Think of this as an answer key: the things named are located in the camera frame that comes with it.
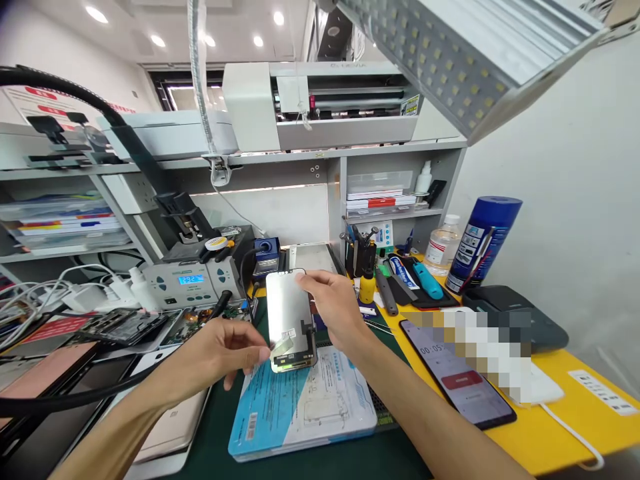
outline poster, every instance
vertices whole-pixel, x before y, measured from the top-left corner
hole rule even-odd
[[[100,129],[95,119],[102,114],[88,104],[64,93],[24,85],[4,87],[3,90],[26,124],[29,124],[27,117],[50,115],[64,130],[73,130],[77,124],[71,122],[65,112],[80,112],[87,116],[89,125]],[[115,103],[110,103],[110,106],[120,113],[135,113],[135,110]]]

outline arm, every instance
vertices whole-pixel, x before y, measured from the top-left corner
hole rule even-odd
[[[271,354],[250,323],[211,320],[164,360],[78,444],[49,480],[114,480],[125,476],[147,435],[168,409]]]
[[[378,340],[362,321],[350,280],[310,271],[298,282],[312,294],[333,344],[362,372],[436,478],[532,478]]]

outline dispensing bottle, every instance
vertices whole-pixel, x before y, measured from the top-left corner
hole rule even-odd
[[[459,215],[445,216],[442,227],[431,232],[424,264],[434,277],[445,277],[460,244]]]
[[[415,182],[414,192],[418,194],[426,194],[431,185],[431,160],[425,162],[425,166],[422,167],[422,172],[418,175],[418,180]]]

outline ceiling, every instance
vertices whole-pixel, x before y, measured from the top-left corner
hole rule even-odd
[[[187,0],[29,0],[38,10],[116,56],[136,63],[189,62]],[[215,47],[207,62],[292,61],[301,50],[310,0],[205,0],[207,33]],[[102,12],[107,24],[91,18],[86,6]],[[282,12],[278,26],[273,14]],[[166,47],[154,45],[158,35]],[[259,35],[264,46],[256,47]]]

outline hand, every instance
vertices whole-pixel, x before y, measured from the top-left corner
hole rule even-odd
[[[329,338],[338,350],[348,349],[351,342],[370,330],[362,320],[351,280],[326,270],[299,273],[296,282],[309,292],[322,321],[329,329]]]
[[[156,407],[171,408],[225,377],[230,390],[239,369],[248,374],[271,354],[252,324],[216,318],[164,360],[139,388]]]

